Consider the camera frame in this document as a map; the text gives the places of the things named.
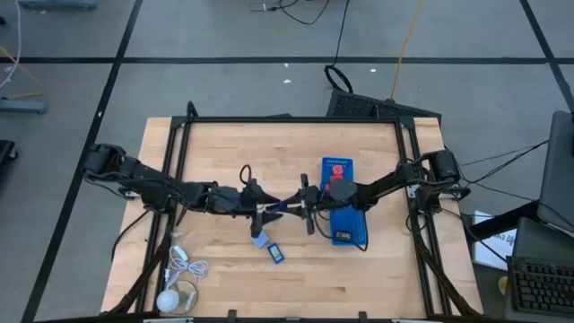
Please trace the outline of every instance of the wooden table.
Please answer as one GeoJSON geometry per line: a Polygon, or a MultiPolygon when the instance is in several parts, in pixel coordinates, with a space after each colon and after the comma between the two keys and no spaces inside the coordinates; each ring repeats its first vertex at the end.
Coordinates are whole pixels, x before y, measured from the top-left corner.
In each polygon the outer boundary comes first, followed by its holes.
{"type": "MultiPolygon", "coordinates": [[[[443,149],[436,119],[418,118],[415,123],[422,153],[443,149]]],[[[139,159],[158,170],[169,126],[169,118],[150,118],[143,135],[139,159]]],[[[173,170],[178,150],[176,145],[173,170]]],[[[395,129],[385,124],[193,124],[183,179],[242,188],[239,170],[249,163],[266,192],[285,198],[300,187],[302,172],[311,185],[319,182],[324,156],[352,158],[355,181],[370,183],[395,169],[395,129]]],[[[458,212],[455,202],[442,205],[458,212]]],[[[141,202],[128,202],[122,229],[141,212],[141,202]]],[[[198,283],[199,299],[190,315],[225,317],[235,309],[240,317],[357,318],[364,310],[370,318],[424,318],[413,237],[404,226],[407,214],[403,190],[379,200],[367,213],[370,244],[364,253],[333,247],[318,233],[309,236],[304,221],[286,214],[265,226],[286,257],[276,265],[266,249],[251,241],[250,220],[188,213],[176,229],[174,244],[191,261],[210,265],[208,276],[198,283]]],[[[445,273],[470,305],[482,311],[460,219],[442,213],[435,215],[435,223],[445,273]]],[[[102,310],[116,305],[140,274],[150,226],[151,216],[117,246],[102,310]]],[[[429,273],[434,309],[440,312],[437,285],[429,273]]],[[[189,273],[181,277],[193,280],[189,273]]],[[[147,310],[156,278],[154,274],[150,281],[147,310]]]]}

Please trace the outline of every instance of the blue tray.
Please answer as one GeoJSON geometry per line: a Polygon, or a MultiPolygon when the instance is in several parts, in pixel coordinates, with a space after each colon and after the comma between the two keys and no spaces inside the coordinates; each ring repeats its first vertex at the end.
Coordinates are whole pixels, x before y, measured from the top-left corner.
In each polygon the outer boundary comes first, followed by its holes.
{"type": "MultiPolygon", "coordinates": [[[[335,165],[343,166],[343,178],[352,181],[352,159],[323,157],[321,165],[321,189],[325,189],[325,185],[331,179],[331,172],[335,165]]],[[[365,229],[364,215],[362,212],[352,208],[352,206],[329,211],[329,226],[331,236],[334,236],[337,231],[345,231],[352,235],[352,239],[355,243],[364,245],[366,242],[367,232],[365,229]]],[[[331,243],[334,246],[352,246],[349,242],[338,240],[331,240],[331,243]]]]}

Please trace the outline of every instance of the white cord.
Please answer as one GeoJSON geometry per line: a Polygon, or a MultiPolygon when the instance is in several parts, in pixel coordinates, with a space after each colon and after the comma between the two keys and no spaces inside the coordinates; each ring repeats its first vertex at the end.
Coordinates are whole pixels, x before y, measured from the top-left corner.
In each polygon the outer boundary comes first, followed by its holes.
{"type": "Polygon", "coordinates": [[[166,280],[165,289],[169,289],[178,280],[179,275],[185,273],[186,271],[191,272],[191,274],[196,279],[197,284],[197,280],[205,278],[207,275],[207,270],[209,270],[209,264],[207,264],[207,261],[198,260],[189,264],[187,260],[184,260],[184,258],[180,256],[174,257],[173,253],[174,248],[176,247],[177,246],[171,246],[170,248],[170,264],[169,268],[165,269],[166,271],[164,276],[166,280]]]}
{"type": "Polygon", "coordinates": [[[18,0],[14,0],[16,4],[16,12],[18,13],[18,52],[16,53],[16,63],[14,63],[14,67],[12,67],[12,71],[8,74],[6,79],[0,84],[0,89],[2,89],[8,81],[12,78],[14,71],[18,68],[18,64],[20,63],[20,55],[22,53],[22,15],[20,13],[20,5],[18,4],[18,0]]]}

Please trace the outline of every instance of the white paper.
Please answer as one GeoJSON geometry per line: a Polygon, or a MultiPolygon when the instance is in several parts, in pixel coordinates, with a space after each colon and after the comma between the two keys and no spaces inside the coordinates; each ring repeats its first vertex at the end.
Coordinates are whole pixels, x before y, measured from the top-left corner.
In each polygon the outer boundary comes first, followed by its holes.
{"type": "MultiPolygon", "coordinates": [[[[481,223],[482,221],[489,220],[490,214],[486,214],[480,211],[474,211],[474,215],[486,215],[486,216],[475,216],[474,224],[481,223]]],[[[489,239],[483,240],[487,246],[491,247],[499,255],[506,258],[506,256],[512,256],[512,249],[514,248],[514,240],[517,236],[517,230],[510,230],[503,233],[493,235],[489,239]]],[[[505,262],[500,260],[496,255],[494,255],[490,250],[484,247],[480,242],[474,243],[474,259],[473,261],[480,265],[491,266],[504,271],[508,271],[505,262]]]]}

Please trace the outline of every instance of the yellow cable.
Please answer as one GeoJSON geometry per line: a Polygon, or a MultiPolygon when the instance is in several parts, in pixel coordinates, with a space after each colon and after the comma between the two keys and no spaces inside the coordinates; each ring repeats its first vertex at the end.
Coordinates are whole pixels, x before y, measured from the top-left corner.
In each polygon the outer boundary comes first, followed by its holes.
{"type": "Polygon", "coordinates": [[[393,81],[393,91],[391,91],[392,100],[395,96],[396,85],[398,84],[398,77],[401,74],[401,63],[403,62],[404,52],[406,51],[406,44],[408,44],[409,39],[411,38],[411,34],[413,34],[414,24],[416,23],[417,18],[419,18],[419,13],[421,12],[423,0],[419,0],[419,4],[416,6],[416,12],[414,13],[413,20],[411,21],[411,27],[409,27],[409,31],[406,34],[406,38],[404,39],[403,48],[401,49],[401,55],[398,57],[398,63],[396,64],[396,71],[395,71],[395,80],[393,81]]]}
{"type": "Polygon", "coordinates": [[[18,66],[36,85],[38,85],[38,87],[40,89],[40,92],[16,94],[14,96],[11,96],[8,99],[15,100],[15,99],[31,98],[31,97],[35,97],[35,96],[44,95],[44,83],[38,77],[34,76],[34,74],[32,74],[30,71],[28,71],[26,69],[26,67],[17,63],[16,59],[12,55],[10,55],[10,53],[3,46],[0,46],[0,51],[2,51],[4,53],[4,55],[6,55],[8,58],[10,58],[10,60],[14,64],[16,64],[16,66],[18,66]]]}

